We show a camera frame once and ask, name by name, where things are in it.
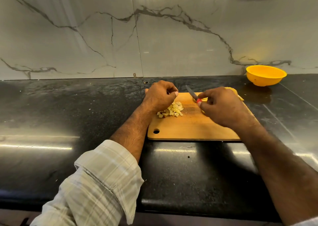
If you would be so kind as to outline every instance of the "black granite countertop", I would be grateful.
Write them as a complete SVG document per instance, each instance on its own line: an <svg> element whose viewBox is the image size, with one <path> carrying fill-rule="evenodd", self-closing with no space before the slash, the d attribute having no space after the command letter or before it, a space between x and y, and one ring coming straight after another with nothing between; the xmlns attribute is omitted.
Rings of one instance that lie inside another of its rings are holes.
<svg viewBox="0 0 318 226"><path fill-rule="evenodd" d="M237 89L257 119L318 170L318 75L288 75L271 87L245 76L160 79L180 92L186 84ZM74 161L108 139L158 80L0 81L0 208L40 211ZM242 143L145 140L140 167L139 212L280 220Z"/></svg>

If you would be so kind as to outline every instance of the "person's left arm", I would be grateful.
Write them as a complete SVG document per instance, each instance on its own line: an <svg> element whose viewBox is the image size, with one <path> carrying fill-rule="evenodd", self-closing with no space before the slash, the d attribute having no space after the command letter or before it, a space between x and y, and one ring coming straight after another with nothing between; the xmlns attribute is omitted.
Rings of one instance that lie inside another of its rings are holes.
<svg viewBox="0 0 318 226"><path fill-rule="evenodd" d="M75 161L77 171L62 182L31 226L118 225L123 212L131 224L143 183L138 161L147 127L153 115L169 107L177 91L165 81L146 90L142 104L110 140Z"/></svg>

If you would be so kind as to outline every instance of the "pile of chopped potato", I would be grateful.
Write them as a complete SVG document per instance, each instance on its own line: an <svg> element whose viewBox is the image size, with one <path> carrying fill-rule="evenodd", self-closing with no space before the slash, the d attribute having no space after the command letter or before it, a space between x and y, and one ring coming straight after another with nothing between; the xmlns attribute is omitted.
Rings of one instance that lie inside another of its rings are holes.
<svg viewBox="0 0 318 226"><path fill-rule="evenodd" d="M159 118L167 117L169 116L175 116L178 117L183 116L181 113L183 111L183 106L180 101L173 102L165 111L160 111L157 113L159 115Z"/></svg>

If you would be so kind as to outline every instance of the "hand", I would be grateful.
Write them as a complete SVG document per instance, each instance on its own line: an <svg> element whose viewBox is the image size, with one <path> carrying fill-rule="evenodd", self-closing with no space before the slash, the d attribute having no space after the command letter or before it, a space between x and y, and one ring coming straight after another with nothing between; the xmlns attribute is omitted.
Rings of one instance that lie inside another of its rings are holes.
<svg viewBox="0 0 318 226"><path fill-rule="evenodd" d="M149 89L145 89L143 104L153 113L164 111L178 95L178 89L171 82L160 80L153 83Z"/></svg>
<svg viewBox="0 0 318 226"><path fill-rule="evenodd" d="M230 89L218 87L208 89L198 95L203 99L208 97L207 103L199 102L198 106L215 123L236 129L244 123L256 122L240 98Z"/></svg>

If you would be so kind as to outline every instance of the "backsplash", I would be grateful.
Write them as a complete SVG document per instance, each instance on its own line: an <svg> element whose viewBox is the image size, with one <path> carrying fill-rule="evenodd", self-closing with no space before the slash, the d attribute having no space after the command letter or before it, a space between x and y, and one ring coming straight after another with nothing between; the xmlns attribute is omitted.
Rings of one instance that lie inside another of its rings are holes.
<svg viewBox="0 0 318 226"><path fill-rule="evenodd" d="M0 0L0 79L318 73L317 0Z"/></svg>

